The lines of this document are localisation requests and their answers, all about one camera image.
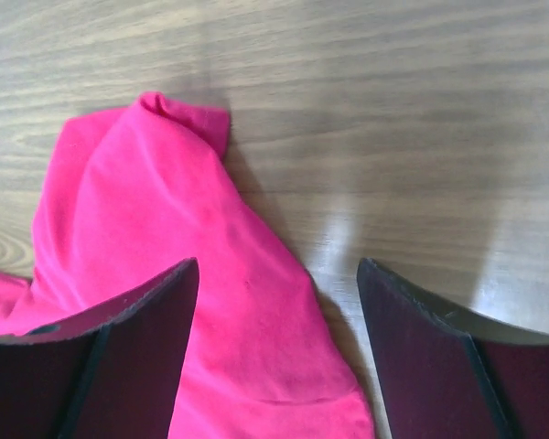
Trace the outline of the pink t shirt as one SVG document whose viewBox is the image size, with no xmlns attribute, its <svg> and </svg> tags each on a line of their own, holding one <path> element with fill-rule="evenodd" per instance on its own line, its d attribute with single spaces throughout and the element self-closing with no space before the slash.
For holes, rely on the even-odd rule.
<svg viewBox="0 0 549 439">
<path fill-rule="evenodd" d="M 33 221 L 33 277 L 0 273 L 0 337 L 194 259 L 198 296 L 165 438 L 370 438 L 367 400 L 311 278 L 222 164 L 229 128 L 222 109 L 158 93 L 68 120 Z"/>
</svg>

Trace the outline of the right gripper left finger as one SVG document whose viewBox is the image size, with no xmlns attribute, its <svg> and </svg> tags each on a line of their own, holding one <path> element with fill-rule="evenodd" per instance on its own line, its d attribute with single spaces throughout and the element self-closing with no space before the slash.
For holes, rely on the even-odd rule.
<svg viewBox="0 0 549 439">
<path fill-rule="evenodd" d="M 0 337 L 0 438 L 165 438 L 199 288 L 187 259 L 22 336 Z"/>
</svg>

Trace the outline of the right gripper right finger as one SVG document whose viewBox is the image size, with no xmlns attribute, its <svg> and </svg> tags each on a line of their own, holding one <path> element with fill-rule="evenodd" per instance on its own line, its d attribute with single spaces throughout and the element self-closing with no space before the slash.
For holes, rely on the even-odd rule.
<svg viewBox="0 0 549 439">
<path fill-rule="evenodd" d="M 549 335 L 481 316 L 371 258 L 357 285 L 395 438 L 549 438 Z"/>
</svg>

